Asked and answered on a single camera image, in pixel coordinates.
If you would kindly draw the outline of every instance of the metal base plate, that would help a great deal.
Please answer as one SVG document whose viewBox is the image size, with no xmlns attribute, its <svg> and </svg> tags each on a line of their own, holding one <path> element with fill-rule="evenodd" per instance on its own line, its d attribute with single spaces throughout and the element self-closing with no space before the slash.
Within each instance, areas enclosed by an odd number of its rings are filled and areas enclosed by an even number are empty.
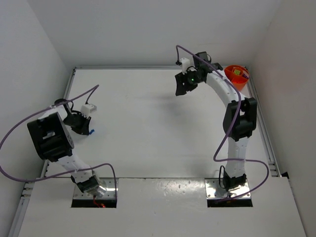
<svg viewBox="0 0 316 237">
<path fill-rule="evenodd" d="M 102 197 L 96 197 L 96 200 L 116 200 L 114 179 L 100 178 L 103 187 L 106 187 L 106 192 Z M 119 190 L 119 182 L 117 180 L 117 191 Z M 93 200 L 93 195 L 82 193 L 75 185 L 73 200 Z"/>
<path fill-rule="evenodd" d="M 244 194 L 249 191 L 248 181 L 244 186 L 238 186 L 237 188 L 231 189 L 228 192 L 222 189 L 219 186 L 218 179 L 206 179 L 205 180 L 205 188 L 206 188 L 206 198 L 208 200 L 219 200 L 223 198 L 233 198 L 234 196 Z M 242 197 L 238 197 L 237 199 L 251 199 L 251 194 L 248 193 Z"/>
</svg>

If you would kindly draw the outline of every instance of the wire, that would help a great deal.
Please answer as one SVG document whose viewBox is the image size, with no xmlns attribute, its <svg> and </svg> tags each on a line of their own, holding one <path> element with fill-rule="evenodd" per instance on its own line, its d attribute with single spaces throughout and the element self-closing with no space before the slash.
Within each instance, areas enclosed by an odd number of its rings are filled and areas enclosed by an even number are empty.
<svg viewBox="0 0 316 237">
<path fill-rule="evenodd" d="M 212 69 L 218 74 L 218 76 L 219 76 L 220 78 L 224 79 L 223 75 L 222 75 L 218 70 L 216 70 L 211 64 L 209 64 L 209 63 L 206 62 L 205 60 L 201 59 L 200 57 L 196 56 L 195 54 L 193 54 L 192 52 L 188 51 L 187 49 L 185 49 L 184 47 L 182 47 L 182 46 L 180 46 L 180 45 L 176 45 L 178 61 L 179 61 L 179 49 L 178 49 L 178 48 L 182 49 L 183 51 L 185 51 L 185 52 L 187 52 L 188 54 L 192 55 L 194 58 L 198 59 L 198 60 L 201 61 L 202 63 L 204 63 L 204 64 L 206 64 L 207 66 L 209 66 L 210 68 L 212 68 Z M 234 126 L 234 124 L 235 124 L 235 122 L 236 122 L 236 119 L 237 119 L 237 117 L 238 117 L 238 115 L 239 115 L 239 111 L 240 111 L 240 107 L 241 107 L 241 95 L 240 95 L 240 92 L 237 90 L 237 88 L 236 88 L 229 80 L 225 79 L 225 82 L 226 82 L 229 86 L 231 86 L 231 87 L 234 89 L 234 91 L 237 93 L 237 96 L 238 96 L 238 105 L 237 105 L 237 109 L 236 109 L 236 112 L 235 112 L 235 114 L 234 114 L 232 123 L 231 123 L 231 125 L 229 126 L 229 128 L 228 128 L 228 130 L 227 130 L 227 132 L 226 132 L 226 134 L 225 134 L 225 136 L 224 136 L 222 142 L 220 143 L 219 147 L 217 148 L 217 150 L 216 150 L 216 152 L 215 152 L 215 154 L 214 154 L 213 160 L 214 160 L 215 162 L 223 162 L 223 161 L 230 161 L 230 160 L 234 160 L 234 161 L 244 161 L 244 160 L 245 160 L 245 161 L 248 161 L 248 162 L 261 163 L 261 164 L 263 164 L 263 165 L 266 167 L 266 169 L 267 169 L 267 175 L 266 175 L 266 177 L 264 178 L 264 180 L 263 180 L 260 184 L 258 184 L 256 187 L 254 187 L 253 189 L 249 190 L 248 192 L 243 193 L 243 194 L 240 194 L 240 195 L 237 195 L 237 196 L 234 196 L 234 197 L 229 197 L 229 198 L 220 199 L 220 200 L 218 200 L 218 202 L 220 202 L 220 201 L 233 200 L 233 199 L 235 199 L 235 198 L 242 197 L 242 196 L 244 196 L 244 195 L 246 195 L 246 194 L 248 194 L 248 193 L 250 193 L 250 192 L 252 192 L 252 191 L 255 191 L 256 189 L 258 189 L 259 187 L 261 187 L 261 186 L 266 182 L 266 180 L 267 180 L 268 177 L 269 177 L 269 173 L 270 173 L 269 167 L 267 166 L 267 164 L 264 163 L 264 162 L 261 161 L 261 160 L 256 160 L 256 159 L 241 159 L 241 158 L 217 159 L 218 153 L 219 153 L 220 150 L 222 149 L 222 147 L 223 147 L 225 141 L 227 140 L 227 138 L 228 138 L 230 132 L 231 132 L 232 129 L 233 129 L 233 126 Z"/>
<path fill-rule="evenodd" d="M 84 95 L 88 94 L 89 92 L 94 92 L 97 88 L 99 87 L 99 85 L 96 85 L 94 86 L 93 88 L 91 88 L 90 90 L 86 91 L 85 93 L 73 98 L 73 99 L 70 99 L 70 100 L 67 100 L 67 101 L 64 101 L 62 103 L 59 103 L 57 105 L 54 105 L 55 107 L 57 106 L 60 106 L 60 105 L 64 105 L 64 104 L 68 104 L 70 102 L 73 102 L 81 97 L 83 97 Z M 4 144 L 4 142 L 6 141 L 6 139 L 8 138 L 8 136 L 19 126 L 21 125 L 22 123 L 24 123 L 25 121 L 27 121 L 28 119 L 36 116 L 36 115 L 39 115 L 43 112 L 46 112 L 48 110 L 50 110 L 51 107 L 47 107 L 46 109 L 43 109 L 43 110 L 40 110 L 30 116 L 27 116 L 26 118 L 22 119 L 21 121 L 19 121 L 16 125 L 14 125 L 6 134 L 5 136 L 2 138 L 1 142 L 0 142 L 0 150 Z M 8 173 L 6 173 L 3 168 L 1 167 L 0 165 L 0 173 L 3 174 L 5 177 L 7 177 L 8 179 L 11 179 L 13 181 L 16 181 L 16 182 L 23 182 L 23 183 L 27 183 L 27 182 L 38 182 L 38 181 L 42 181 L 42 180 L 46 180 L 46 179 L 51 179 L 51 178 L 55 178 L 55 177 L 58 177 L 58 176 L 61 176 L 61 175 L 64 175 L 64 174 L 69 174 L 69 173 L 73 173 L 73 172 L 76 172 L 76 171 L 87 171 L 87 170 L 93 170 L 93 169 L 97 169 L 99 167 L 102 167 L 102 166 L 109 166 L 112 170 L 112 173 L 113 173 L 113 178 L 114 178 L 114 186 L 115 186 L 115 196 L 116 196 L 116 200 L 118 198 L 117 196 L 117 179 L 116 179 L 116 176 L 115 176 L 115 171 L 114 171 L 114 168 L 113 166 L 110 164 L 110 163 L 103 163 L 103 164 L 100 164 L 100 165 L 97 165 L 97 166 L 94 166 L 94 167 L 90 167 L 90 168 L 86 168 L 86 169 L 79 169 L 79 170 L 70 170 L 70 171 L 65 171 L 65 172 L 61 172 L 61 173 L 58 173 L 58 174 L 54 174 L 54 175 L 50 175 L 50 176 L 47 176 L 47 177 L 43 177 L 43 178 L 38 178 L 38 179 L 19 179 L 19 178 L 15 178 L 11 175 L 9 175 Z"/>
<path fill-rule="evenodd" d="M 187 71 L 188 71 L 188 69 L 190 69 L 190 68 L 194 68 L 194 69 L 196 70 L 195 66 L 189 66 L 189 67 L 187 68 Z"/>
<path fill-rule="evenodd" d="M 96 196 L 93 196 L 93 204 L 100 207 L 100 205 L 95 201 Z"/>
<path fill-rule="evenodd" d="M 91 91 L 91 93 L 89 94 L 87 100 L 85 101 L 85 104 L 88 104 L 88 100 L 90 99 L 91 95 L 95 92 L 96 89 L 97 89 L 97 88 L 95 88 L 95 89 L 93 89 L 93 90 Z"/>
<path fill-rule="evenodd" d="M 221 165 L 221 167 L 219 168 L 218 184 L 219 184 L 219 186 L 220 186 L 222 189 L 225 189 L 225 187 L 222 187 L 222 184 L 221 184 L 222 168 L 224 169 L 224 172 L 225 172 L 225 167 L 224 167 L 223 165 Z"/>
<path fill-rule="evenodd" d="M 74 102 L 72 101 L 72 102 L 70 102 L 70 103 L 72 103 L 71 108 L 70 108 L 70 111 L 72 111 L 73 108 L 74 108 Z"/>
</svg>

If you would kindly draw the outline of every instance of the white table surface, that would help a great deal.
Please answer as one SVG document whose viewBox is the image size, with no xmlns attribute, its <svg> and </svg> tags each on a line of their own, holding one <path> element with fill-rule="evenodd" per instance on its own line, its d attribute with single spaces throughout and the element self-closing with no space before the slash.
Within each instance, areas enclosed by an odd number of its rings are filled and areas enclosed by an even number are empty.
<svg viewBox="0 0 316 237">
<path fill-rule="evenodd" d="M 226 108 L 215 91 L 204 83 L 184 96 L 175 96 L 174 76 L 180 70 L 94 69 L 77 70 L 70 89 L 73 98 L 93 86 L 100 87 L 89 102 L 90 136 L 71 132 L 74 151 L 91 166 L 111 163 L 118 177 L 201 178 L 218 175 L 221 163 L 212 160 L 224 136 Z M 249 95 L 247 87 L 242 93 Z M 86 97 L 75 101 L 80 110 Z M 226 143 L 218 158 L 227 158 Z M 249 141 L 246 158 L 267 162 L 260 130 Z M 50 164 L 47 175 L 64 171 Z M 97 170 L 111 177 L 109 168 Z M 264 176 L 260 164 L 246 164 L 247 174 Z"/>
<path fill-rule="evenodd" d="M 286 178 L 269 177 L 251 195 L 253 207 L 207 208 L 204 179 L 217 176 L 212 155 L 224 132 L 224 105 L 205 84 L 175 97 L 178 70 L 77 70 L 70 98 L 96 84 L 91 136 L 76 136 L 90 165 L 110 162 L 120 178 L 117 208 L 70 208 L 70 178 L 35 183 L 19 237 L 304 237 Z M 75 103 L 75 108 L 84 99 Z M 227 144 L 219 158 L 226 158 Z M 267 162 L 256 129 L 247 158 Z M 62 171 L 49 166 L 48 174 Z M 108 168 L 97 170 L 111 177 Z M 265 176 L 246 164 L 251 188 Z"/>
<path fill-rule="evenodd" d="M 286 178 L 236 208 L 207 208 L 203 179 L 120 179 L 117 208 L 70 208 L 73 190 L 70 178 L 35 183 L 19 237 L 305 236 Z"/>
</svg>

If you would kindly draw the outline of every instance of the black bracket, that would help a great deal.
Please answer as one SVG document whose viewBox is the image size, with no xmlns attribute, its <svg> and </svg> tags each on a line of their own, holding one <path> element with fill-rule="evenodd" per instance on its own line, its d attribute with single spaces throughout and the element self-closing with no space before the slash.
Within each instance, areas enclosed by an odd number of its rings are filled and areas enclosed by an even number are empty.
<svg viewBox="0 0 316 237">
<path fill-rule="evenodd" d="M 237 106 L 237 101 L 232 101 L 227 105 L 223 121 L 225 133 L 233 121 Z M 242 100 L 240 110 L 244 112 L 244 114 L 238 114 L 232 131 L 229 134 L 229 137 L 235 141 L 239 141 L 239 139 L 243 137 L 250 137 L 252 131 L 255 130 L 257 126 L 257 101 L 254 98 L 245 98 Z"/>
<path fill-rule="evenodd" d="M 75 184 L 77 184 L 77 187 L 80 189 L 82 193 L 85 193 L 91 189 L 97 188 L 100 184 L 98 182 L 98 179 L 93 175 L 88 180 L 84 182 L 76 183 L 75 178 L 71 176 L 71 181 Z"/>
<path fill-rule="evenodd" d="M 225 187 L 225 190 L 228 191 L 229 189 L 233 189 L 238 187 L 239 185 L 244 185 L 246 182 L 246 174 L 243 174 L 240 177 L 229 177 L 229 175 L 224 171 L 223 176 L 223 185 Z"/>
<path fill-rule="evenodd" d="M 67 101 L 66 99 L 58 99 L 55 101 L 55 105 L 58 105 L 62 102 Z M 80 135 L 89 135 L 89 124 L 91 117 L 84 117 L 80 111 L 71 110 L 68 104 L 63 105 L 66 112 L 67 117 L 64 119 L 65 125 L 71 127 L 72 131 Z"/>
<path fill-rule="evenodd" d="M 56 162 L 64 156 L 71 156 L 74 142 L 59 114 L 27 124 L 33 144 L 39 157 Z"/>
</svg>

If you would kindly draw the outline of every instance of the white wall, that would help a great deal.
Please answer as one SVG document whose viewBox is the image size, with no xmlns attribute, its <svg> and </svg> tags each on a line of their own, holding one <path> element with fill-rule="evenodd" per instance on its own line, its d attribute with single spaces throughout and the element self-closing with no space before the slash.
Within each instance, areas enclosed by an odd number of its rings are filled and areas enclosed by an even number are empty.
<svg viewBox="0 0 316 237">
<path fill-rule="evenodd" d="M 0 1 L 0 137 L 20 119 L 62 97 L 69 70 L 26 0 Z M 0 152 L 0 164 L 16 177 L 35 178 L 42 162 L 26 124 Z M 8 234 L 23 184 L 0 175 L 0 237 Z"/>
<path fill-rule="evenodd" d="M 252 65 L 276 157 L 316 236 L 316 2 L 284 0 Z"/>
<path fill-rule="evenodd" d="M 280 0 L 28 0 L 68 65 L 174 65 L 175 45 L 250 63 Z"/>
</svg>

